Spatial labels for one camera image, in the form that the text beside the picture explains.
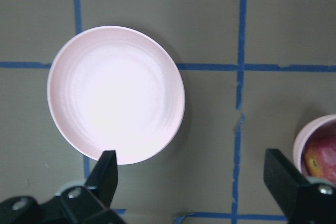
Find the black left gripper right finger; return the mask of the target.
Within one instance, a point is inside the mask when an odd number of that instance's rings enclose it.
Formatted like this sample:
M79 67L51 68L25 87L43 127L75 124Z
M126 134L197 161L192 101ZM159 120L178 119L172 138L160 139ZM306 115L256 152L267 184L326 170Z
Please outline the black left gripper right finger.
M335 186L304 176L278 149L265 151L264 183L288 223L335 223Z

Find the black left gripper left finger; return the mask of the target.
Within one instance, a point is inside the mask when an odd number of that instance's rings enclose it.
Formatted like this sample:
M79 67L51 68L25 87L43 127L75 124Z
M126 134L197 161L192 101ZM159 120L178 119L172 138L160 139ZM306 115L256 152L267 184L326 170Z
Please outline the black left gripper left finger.
M60 193L55 223L117 223L117 214L110 209L117 188L117 156L104 151L87 180Z

